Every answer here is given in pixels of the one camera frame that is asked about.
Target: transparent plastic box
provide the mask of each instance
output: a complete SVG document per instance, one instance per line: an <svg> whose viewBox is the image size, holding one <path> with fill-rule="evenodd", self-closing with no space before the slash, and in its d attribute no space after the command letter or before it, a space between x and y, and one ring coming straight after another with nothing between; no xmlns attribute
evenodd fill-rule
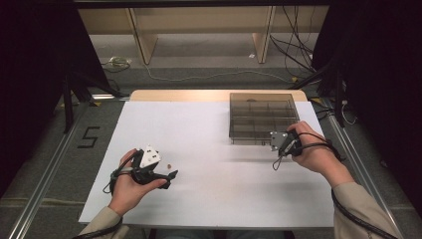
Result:
<svg viewBox="0 0 422 239"><path fill-rule="evenodd" d="M230 94L230 132L233 144L269 145L271 131L285 131L299 121L291 94Z"/></svg>

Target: white table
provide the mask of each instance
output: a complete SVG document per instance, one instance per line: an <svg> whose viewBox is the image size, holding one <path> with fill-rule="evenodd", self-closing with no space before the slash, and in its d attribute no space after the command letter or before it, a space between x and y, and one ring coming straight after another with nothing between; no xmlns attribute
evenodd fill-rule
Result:
<svg viewBox="0 0 422 239"><path fill-rule="evenodd" d="M296 105L301 120L321 133L311 104ZM214 229L333 226L330 188L322 176L291 160L274 171L277 153L269 146L231 144L227 101L125 103L80 222L90 222L108 205L110 195L103 188L121 156L148 144L162 157L155 172L179 173L168 190L150 192L128 212L126 224Z"/></svg>

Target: aluminum rail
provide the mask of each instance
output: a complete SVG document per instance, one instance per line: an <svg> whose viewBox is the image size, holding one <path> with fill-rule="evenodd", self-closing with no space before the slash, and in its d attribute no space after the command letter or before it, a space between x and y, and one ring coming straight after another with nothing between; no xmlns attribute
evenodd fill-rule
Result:
<svg viewBox="0 0 422 239"><path fill-rule="evenodd" d="M77 128L81 117L87 111L88 107L89 103L80 103L80 105L78 106L75 123L70 128L70 130L63 135L58 147L56 148L55 153L53 154L48 166L46 167L46 170L44 171L43 176L38 182L34 193L26 204L21 215L18 217L15 226L13 227L10 233L9 239L24 238L26 233L28 232L31 223L35 215L37 214L38 208L40 207L43 198L46 195L54 176L56 175L57 169L59 168L66 154L70 141L75 135L75 129Z"/></svg>
<svg viewBox="0 0 422 239"><path fill-rule="evenodd" d="M329 99L322 99L323 103L332 108L332 104ZM357 153L356 148L354 147L353 143L351 142L347 131L345 128L341 127L334 116L329 117L329 122L332 125L332 128L335 131L342 147L344 148L345 153L347 154L347 158L349 159L356 175L359 179L359 183L368 191L368 193L378 202L379 206L387 213L388 217L391 219L392 223L395 226L396 233L399 238L403 238L403 234L397 222L391 213L390 209L387 206L387 203L382 198L381 193L377 189L375 183L373 182L368 170L366 169L365 165L363 164L362 158Z"/></svg>

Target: forearm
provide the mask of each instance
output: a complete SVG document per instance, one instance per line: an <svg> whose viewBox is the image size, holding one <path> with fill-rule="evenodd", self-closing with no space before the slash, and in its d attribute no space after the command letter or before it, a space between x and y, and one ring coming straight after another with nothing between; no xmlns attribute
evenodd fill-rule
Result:
<svg viewBox="0 0 422 239"><path fill-rule="evenodd" d="M396 236L395 227L388 215L367 191L355 182L343 183L333 189L338 202L352 215L364 222ZM335 207L335 238L380 238L346 218Z"/></svg>
<svg viewBox="0 0 422 239"><path fill-rule="evenodd" d="M350 172L342 163L336 159L333 159L330 163L332 165L328 166L321 174L325 177L331 188L335 188L343 183L354 182Z"/></svg>
<svg viewBox="0 0 422 239"><path fill-rule="evenodd" d="M115 224L117 224L120 218L121 217L116 212L111 210L109 207L105 207L91 221L91 223L88 224L86 228L84 228L84 230L80 233L80 235L110 228L114 226ZM127 231L128 231L127 226L120 226L115 232L109 233L108 235L103 236L102 238L105 238L105 239L123 238L124 235L127 233Z"/></svg>

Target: finger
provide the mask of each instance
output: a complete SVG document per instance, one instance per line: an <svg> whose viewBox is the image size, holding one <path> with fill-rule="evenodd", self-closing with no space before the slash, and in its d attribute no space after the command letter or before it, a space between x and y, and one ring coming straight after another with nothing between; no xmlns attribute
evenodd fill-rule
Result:
<svg viewBox="0 0 422 239"><path fill-rule="evenodd" d="M146 191L145 193L148 193L148 192L152 191L153 189L164 185L166 182L167 182L166 179L156 179L156 180L149 182L148 184L143 185L142 190Z"/></svg>

